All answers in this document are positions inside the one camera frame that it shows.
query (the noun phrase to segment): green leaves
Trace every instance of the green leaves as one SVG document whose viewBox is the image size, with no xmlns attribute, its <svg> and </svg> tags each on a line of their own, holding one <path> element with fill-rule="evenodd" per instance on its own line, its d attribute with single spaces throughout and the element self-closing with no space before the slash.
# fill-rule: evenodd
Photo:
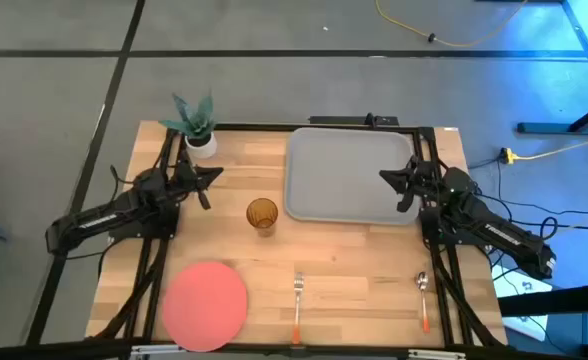
<svg viewBox="0 0 588 360">
<path fill-rule="evenodd" d="M 216 122 L 212 118 L 214 112 L 214 101 L 212 95 L 208 95 L 201 99 L 198 103 L 196 113 L 192 111 L 190 105 L 176 94 L 172 94 L 176 110 L 183 121 L 161 120 L 163 126 L 178 130 L 185 134 L 190 139 L 202 139 L 209 135 Z"/>
</svg>

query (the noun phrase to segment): amber glass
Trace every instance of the amber glass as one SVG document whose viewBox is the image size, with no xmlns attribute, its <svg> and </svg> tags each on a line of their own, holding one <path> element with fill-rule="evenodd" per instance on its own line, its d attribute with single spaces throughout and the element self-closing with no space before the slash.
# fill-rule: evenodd
<svg viewBox="0 0 588 360">
<path fill-rule="evenodd" d="M 247 221 L 261 236 L 269 236 L 274 232 L 278 208 L 270 199 L 260 198 L 252 201 L 247 207 Z"/>
</svg>

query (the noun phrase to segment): potted plant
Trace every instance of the potted plant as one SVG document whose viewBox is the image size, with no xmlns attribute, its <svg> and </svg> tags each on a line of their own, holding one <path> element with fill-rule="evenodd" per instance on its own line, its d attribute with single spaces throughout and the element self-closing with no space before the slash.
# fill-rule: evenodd
<svg viewBox="0 0 588 360">
<path fill-rule="evenodd" d="M 185 142 L 190 155 L 207 159 L 216 153 L 216 138 L 214 126 L 216 122 L 212 118 L 214 103 L 212 95 L 201 99 L 196 112 L 193 112 L 189 104 L 176 94 L 172 94 L 174 104 L 182 121 L 161 120 L 163 126 L 178 130 L 185 135 Z"/>
</svg>

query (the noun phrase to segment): white pot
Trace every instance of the white pot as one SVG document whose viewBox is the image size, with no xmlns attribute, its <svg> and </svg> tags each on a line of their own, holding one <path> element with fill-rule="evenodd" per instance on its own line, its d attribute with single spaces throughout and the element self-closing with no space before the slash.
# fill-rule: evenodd
<svg viewBox="0 0 588 360">
<path fill-rule="evenodd" d="M 187 136 L 185 137 L 185 143 L 187 143 L 187 150 L 190 156 L 193 156 L 198 159 L 207 159 L 212 157 L 216 153 L 216 137 L 214 137 L 214 133 L 211 134 L 210 141 L 203 145 L 203 146 L 192 146 L 189 141 L 187 141 Z"/>
</svg>

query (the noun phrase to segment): fork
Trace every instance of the fork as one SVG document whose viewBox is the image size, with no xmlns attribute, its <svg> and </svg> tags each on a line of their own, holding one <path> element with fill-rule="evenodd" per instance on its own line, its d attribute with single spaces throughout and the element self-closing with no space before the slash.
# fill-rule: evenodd
<svg viewBox="0 0 588 360">
<path fill-rule="evenodd" d="M 297 272 L 294 277 L 294 293 L 296 294 L 296 311 L 294 313 L 294 331 L 292 332 L 292 344 L 301 343 L 301 331 L 299 329 L 299 307 L 301 305 L 301 295 L 303 294 L 303 273 Z"/>
</svg>

